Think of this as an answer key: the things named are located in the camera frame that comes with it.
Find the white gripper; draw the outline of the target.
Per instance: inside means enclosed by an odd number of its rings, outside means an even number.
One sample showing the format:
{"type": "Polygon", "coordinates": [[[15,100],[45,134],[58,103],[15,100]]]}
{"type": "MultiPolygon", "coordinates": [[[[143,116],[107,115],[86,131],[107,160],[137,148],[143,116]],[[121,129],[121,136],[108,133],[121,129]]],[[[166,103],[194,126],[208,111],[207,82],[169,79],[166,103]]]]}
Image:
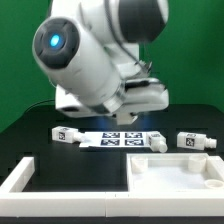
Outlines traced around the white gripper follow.
{"type": "Polygon", "coordinates": [[[62,87],[56,87],[56,109],[72,118],[94,116],[115,117],[118,113],[136,114],[159,111],[169,105],[169,93],[166,87],[156,78],[128,80],[125,84],[126,96],[123,104],[115,112],[100,109],[98,112],[84,106],[78,97],[62,87]]]}

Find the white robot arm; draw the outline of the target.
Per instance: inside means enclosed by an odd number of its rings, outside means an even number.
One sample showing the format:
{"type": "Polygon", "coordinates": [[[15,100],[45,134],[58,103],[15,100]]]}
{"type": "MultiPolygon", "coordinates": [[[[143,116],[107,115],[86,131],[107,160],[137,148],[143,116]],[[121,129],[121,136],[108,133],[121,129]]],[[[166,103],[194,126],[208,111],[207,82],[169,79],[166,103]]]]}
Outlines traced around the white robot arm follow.
{"type": "Polygon", "coordinates": [[[56,85],[56,109],[70,117],[163,110],[168,90],[139,60],[169,16],[168,0],[52,0],[32,45],[35,61],[56,85]]]}

